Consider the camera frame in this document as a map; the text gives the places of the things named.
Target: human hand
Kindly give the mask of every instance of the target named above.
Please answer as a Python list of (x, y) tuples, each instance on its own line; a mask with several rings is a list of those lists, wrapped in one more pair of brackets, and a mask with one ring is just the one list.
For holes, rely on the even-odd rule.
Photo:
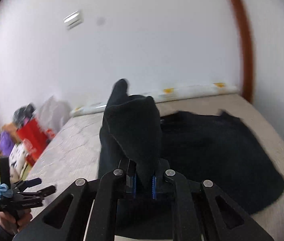
[[(24, 210), (24, 215), (17, 221), (18, 229), (17, 231), (20, 232), (24, 229), (27, 224), (32, 220), (33, 216), (31, 214), (30, 209)], [(14, 234), (12, 225), (16, 224), (15, 218), (9, 214), (8, 212), (0, 212), (0, 226), (8, 233)]]

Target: bed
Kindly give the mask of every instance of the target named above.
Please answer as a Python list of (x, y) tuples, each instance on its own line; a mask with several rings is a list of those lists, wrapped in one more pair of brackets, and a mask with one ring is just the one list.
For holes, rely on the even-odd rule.
[[(237, 94), (204, 98), (177, 100), (158, 103), (160, 114), (167, 115), (177, 110), (202, 115), (217, 115), (224, 109), (243, 122), (256, 134), (260, 144), (284, 177), (284, 142), (274, 128), (246, 100)], [(28, 179), (40, 177), (42, 184), (30, 188), (36, 191), (51, 184), (57, 185), (57, 192), (44, 202), (43, 207), (32, 209), (35, 217), (77, 178), (88, 181), (97, 178), (100, 154), (99, 130), (103, 113), (71, 118), (48, 145), (32, 168)], [(272, 205), (253, 215), (275, 241), (284, 241), (284, 193)], [(116, 237), (116, 240), (128, 240)]]

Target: black cloth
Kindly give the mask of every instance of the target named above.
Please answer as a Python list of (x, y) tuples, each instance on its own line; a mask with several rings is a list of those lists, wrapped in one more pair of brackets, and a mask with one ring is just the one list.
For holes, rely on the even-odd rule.
[[(138, 183), (147, 191), (158, 157), (186, 178), (212, 180), (249, 214), (276, 201), (284, 180), (242, 121), (179, 111), (160, 117), (151, 97), (127, 95), (119, 80), (107, 103), (100, 131), (99, 177), (128, 157), (137, 163)], [(170, 204), (120, 201), (116, 234), (136, 239), (170, 239)], [(154, 222), (160, 222), (158, 231)]]
[(3, 238), (3, 241), (12, 241), (15, 235), (6, 232), (0, 225), (0, 236)]

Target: mattress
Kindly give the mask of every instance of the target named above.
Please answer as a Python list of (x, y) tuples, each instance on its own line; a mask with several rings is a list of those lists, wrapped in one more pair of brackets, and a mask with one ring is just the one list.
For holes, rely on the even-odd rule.
[[(162, 116), (177, 110), (201, 115), (218, 115), (223, 109), (233, 116), (240, 117), (255, 133), (274, 166), (284, 177), (283, 140), (262, 115), (239, 95), (163, 102), (158, 103), (157, 107)], [(86, 178), (88, 181), (97, 178), (102, 118), (103, 113), (96, 113), (70, 119), (36, 162), (28, 179), (40, 177), (42, 184), (28, 191), (37, 191), (56, 184), (57, 192), (46, 198), (43, 207), (32, 209), (34, 217), (77, 178)], [(275, 203), (252, 217), (275, 241), (284, 241), (284, 193)], [(128, 239), (116, 237), (116, 240)]]

